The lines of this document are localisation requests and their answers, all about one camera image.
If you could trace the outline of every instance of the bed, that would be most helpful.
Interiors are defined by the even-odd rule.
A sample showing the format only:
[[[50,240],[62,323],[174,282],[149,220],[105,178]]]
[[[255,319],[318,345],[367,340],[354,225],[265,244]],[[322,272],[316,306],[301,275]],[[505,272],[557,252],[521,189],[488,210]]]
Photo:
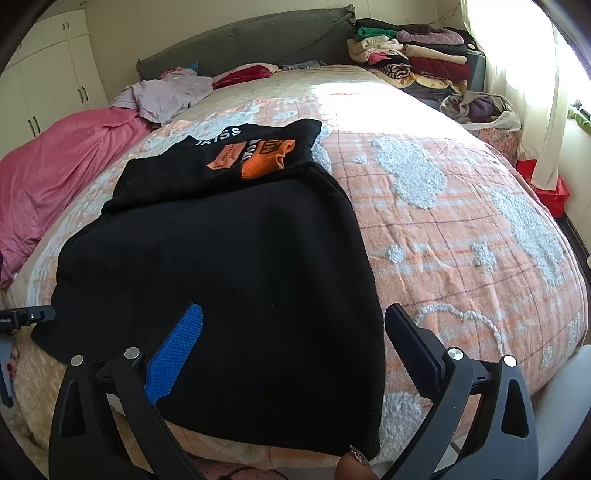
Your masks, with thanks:
[[[471,358],[497,361],[510,353],[530,394],[542,389],[587,331],[586,287],[569,243],[497,151],[351,65],[279,72],[216,90],[153,132],[62,213],[5,292],[8,306],[50,302],[61,247],[100,215],[129,160],[159,155],[188,135],[214,137],[228,125],[283,126],[300,118],[323,123],[314,159],[353,203],[382,308],[401,303],[419,325]],[[21,358],[14,388],[22,422],[47,450],[65,366],[44,353],[30,333],[24,329],[17,336]],[[430,407],[385,344],[382,450],[375,463],[401,453]],[[120,410],[116,399],[112,405]],[[467,432],[475,407],[469,404],[457,437]],[[117,418],[132,458],[142,464],[129,427]],[[205,458],[260,468],[318,468],[337,461],[170,427],[186,451]]]

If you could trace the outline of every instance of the cabinet door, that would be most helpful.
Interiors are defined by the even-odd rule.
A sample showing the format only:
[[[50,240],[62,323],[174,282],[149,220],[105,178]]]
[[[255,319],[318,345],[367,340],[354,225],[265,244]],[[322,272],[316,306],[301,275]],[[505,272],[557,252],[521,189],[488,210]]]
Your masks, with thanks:
[[[41,20],[33,25],[33,28],[23,39],[18,51],[19,58],[23,59],[33,55],[42,48],[55,45],[66,39],[66,20],[63,14]]]
[[[90,109],[109,106],[99,72],[96,69],[89,36],[82,35],[81,37],[72,38],[68,43],[70,44],[74,69],[78,84],[84,94],[86,106]]]
[[[88,33],[86,12],[84,10],[66,12],[64,17],[66,20],[66,36],[68,38],[80,37]]]
[[[45,48],[17,65],[27,106],[38,131],[43,132],[57,120],[85,109],[67,42]]]
[[[0,157],[35,138],[17,66],[0,76]]]

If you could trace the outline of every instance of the orange label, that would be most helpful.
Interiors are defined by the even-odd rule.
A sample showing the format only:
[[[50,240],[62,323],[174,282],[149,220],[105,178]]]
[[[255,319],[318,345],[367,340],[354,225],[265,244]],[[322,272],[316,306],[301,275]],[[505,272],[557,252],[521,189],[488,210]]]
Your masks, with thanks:
[[[295,140],[260,141],[252,156],[242,163],[242,179],[254,180],[273,171],[283,170],[283,159],[295,147]]]
[[[216,159],[207,166],[212,170],[230,168],[236,163],[236,160],[240,157],[240,153],[244,150],[244,147],[246,147],[246,142],[226,145]]]

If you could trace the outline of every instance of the headboard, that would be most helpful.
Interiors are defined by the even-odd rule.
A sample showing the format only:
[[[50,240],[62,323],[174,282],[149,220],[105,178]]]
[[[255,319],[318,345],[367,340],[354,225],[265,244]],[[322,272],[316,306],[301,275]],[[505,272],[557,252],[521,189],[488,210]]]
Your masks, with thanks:
[[[249,18],[188,38],[136,68],[144,80],[199,62],[199,75],[216,76],[246,63],[277,65],[321,60],[352,64],[347,39],[355,35],[355,7],[298,10]]]

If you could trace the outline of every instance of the person's hand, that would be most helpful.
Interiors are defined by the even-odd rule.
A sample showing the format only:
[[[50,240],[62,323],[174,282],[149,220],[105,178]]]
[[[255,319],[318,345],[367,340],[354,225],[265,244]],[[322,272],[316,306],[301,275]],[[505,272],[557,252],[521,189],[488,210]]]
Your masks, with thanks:
[[[369,467],[369,462],[363,454],[356,451],[356,455],[343,455],[335,470],[335,480],[379,480]]]

